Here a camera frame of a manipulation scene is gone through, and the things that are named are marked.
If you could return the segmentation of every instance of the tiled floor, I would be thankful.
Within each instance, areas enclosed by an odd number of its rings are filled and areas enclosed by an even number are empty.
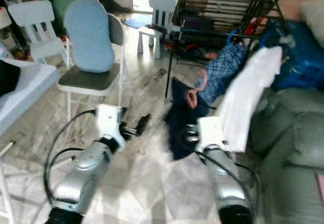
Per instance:
[[[100,184],[84,223],[219,223],[212,197],[207,169],[195,155],[170,162],[166,150],[167,128],[162,121],[170,107],[164,92],[168,68],[168,52],[154,60],[153,51],[144,38],[144,53],[137,54],[138,32],[126,27],[126,61],[129,69],[131,96],[126,121],[135,126],[147,113],[152,119],[142,137],[132,139],[126,148],[116,154],[108,174]],[[63,63],[51,60],[64,72]],[[172,74],[183,82],[193,84],[197,67],[178,64]],[[88,102],[75,104],[73,112],[94,108],[96,97],[74,95]],[[100,103],[116,104],[117,87]],[[4,157],[4,162],[28,171],[41,171],[48,146],[54,135],[66,122],[65,93],[53,86],[28,112],[1,138],[0,148],[10,139],[17,144]],[[97,138],[94,119],[85,116],[60,139],[56,152],[67,147],[87,147]],[[56,186],[70,165],[52,174]],[[20,173],[5,167],[7,174]],[[8,177],[17,223],[44,223],[50,211],[40,176]]]

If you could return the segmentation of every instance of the gray sofa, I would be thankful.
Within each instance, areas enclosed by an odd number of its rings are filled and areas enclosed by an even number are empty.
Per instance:
[[[251,120],[262,156],[266,224],[323,224],[316,175],[324,175],[324,94],[290,88],[264,100]]]

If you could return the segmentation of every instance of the blue mat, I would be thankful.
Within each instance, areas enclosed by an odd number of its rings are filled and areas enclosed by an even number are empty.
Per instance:
[[[131,18],[125,19],[124,23],[132,28],[140,28],[152,23],[151,14],[133,14]]]

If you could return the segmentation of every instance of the white table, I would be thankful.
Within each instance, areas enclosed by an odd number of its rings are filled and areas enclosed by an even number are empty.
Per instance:
[[[21,71],[16,90],[0,97],[0,137],[59,79],[54,66],[1,59],[19,66]]]

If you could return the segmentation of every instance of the green container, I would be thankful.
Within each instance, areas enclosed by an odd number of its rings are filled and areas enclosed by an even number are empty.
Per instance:
[[[65,35],[64,15],[68,6],[75,0],[49,0],[52,3],[55,20],[52,22],[57,36]]]

